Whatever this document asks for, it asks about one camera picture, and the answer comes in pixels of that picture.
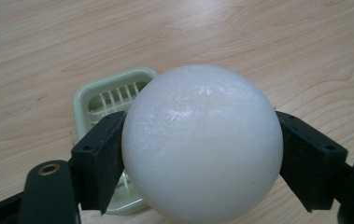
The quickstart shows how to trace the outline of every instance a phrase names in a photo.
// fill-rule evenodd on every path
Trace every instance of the plastic basket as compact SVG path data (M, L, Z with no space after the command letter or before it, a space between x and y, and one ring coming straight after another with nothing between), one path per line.
M138 67L80 87L73 102L78 138L81 139L102 117L127 110L137 94L156 76L153 70ZM143 207L146 204L124 172L106 213L128 215Z

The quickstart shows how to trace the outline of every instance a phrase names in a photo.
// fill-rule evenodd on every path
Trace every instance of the table surface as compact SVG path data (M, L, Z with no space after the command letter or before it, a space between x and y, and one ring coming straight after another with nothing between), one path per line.
M70 158L81 85L137 66L211 63L251 79L279 111L349 150L354 163L354 0L0 0L0 201L28 171ZM306 213L282 178L232 223L336 223ZM152 209L82 212L83 223L177 223Z

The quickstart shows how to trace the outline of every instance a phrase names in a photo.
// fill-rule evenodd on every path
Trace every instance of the green plastic container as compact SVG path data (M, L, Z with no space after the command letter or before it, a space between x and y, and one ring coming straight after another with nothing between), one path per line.
M156 76L147 67L137 67L80 87L73 102L78 138L81 139L102 117L128 110L137 94ZM106 213L129 215L146 206L124 172Z

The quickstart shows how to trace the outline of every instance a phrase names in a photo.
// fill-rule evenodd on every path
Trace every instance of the wooden table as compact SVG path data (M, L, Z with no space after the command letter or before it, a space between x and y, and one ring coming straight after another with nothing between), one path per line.
M354 163L354 0L1 1L0 200L28 171L68 160L79 86L137 66L159 74L211 63L255 82L349 150ZM336 223L306 213L282 178L233 223ZM82 212L83 223L176 223L151 209L127 217Z

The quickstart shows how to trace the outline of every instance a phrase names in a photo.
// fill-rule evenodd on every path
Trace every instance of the white ball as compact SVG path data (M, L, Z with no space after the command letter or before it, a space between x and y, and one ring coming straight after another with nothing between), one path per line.
M190 223L241 217L273 186L283 153L276 113L233 71L190 65L153 79L122 133L127 173L144 201Z

